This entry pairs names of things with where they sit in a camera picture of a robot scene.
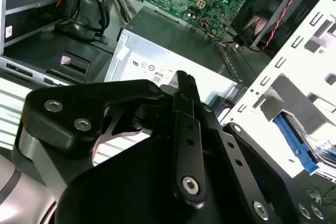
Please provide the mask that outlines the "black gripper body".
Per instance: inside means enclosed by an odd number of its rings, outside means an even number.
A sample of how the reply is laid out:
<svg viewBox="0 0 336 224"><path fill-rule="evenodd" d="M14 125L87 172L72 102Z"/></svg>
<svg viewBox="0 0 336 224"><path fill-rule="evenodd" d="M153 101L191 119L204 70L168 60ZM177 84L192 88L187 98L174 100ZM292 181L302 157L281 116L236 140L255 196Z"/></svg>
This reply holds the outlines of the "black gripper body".
<svg viewBox="0 0 336 224"><path fill-rule="evenodd" d="M203 149L206 202L196 210L172 193L172 144L144 140L86 171L60 199L56 223L250 223L227 169Z"/></svg>

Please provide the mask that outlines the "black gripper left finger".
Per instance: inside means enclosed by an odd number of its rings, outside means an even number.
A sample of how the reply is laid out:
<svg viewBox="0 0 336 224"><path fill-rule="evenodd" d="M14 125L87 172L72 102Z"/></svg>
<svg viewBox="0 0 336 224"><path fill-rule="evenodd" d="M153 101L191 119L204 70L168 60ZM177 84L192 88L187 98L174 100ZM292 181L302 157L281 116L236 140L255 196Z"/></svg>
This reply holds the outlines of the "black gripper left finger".
<svg viewBox="0 0 336 224"><path fill-rule="evenodd" d="M144 140L172 144L172 193L205 203L200 121L184 71L168 94L149 80L37 89L28 94L16 145L57 199L77 177Z"/></svg>

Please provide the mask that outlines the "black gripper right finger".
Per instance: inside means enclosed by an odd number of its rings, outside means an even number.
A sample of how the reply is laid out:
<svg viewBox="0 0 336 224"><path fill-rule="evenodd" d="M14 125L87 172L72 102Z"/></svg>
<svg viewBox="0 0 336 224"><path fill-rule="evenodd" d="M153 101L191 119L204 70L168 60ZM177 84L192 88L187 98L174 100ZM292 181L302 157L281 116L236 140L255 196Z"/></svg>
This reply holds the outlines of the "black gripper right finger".
<svg viewBox="0 0 336 224"><path fill-rule="evenodd" d="M210 167L227 223L328 223L313 199L239 125L221 127L200 102L195 79L187 76L202 138L214 150Z"/></svg>

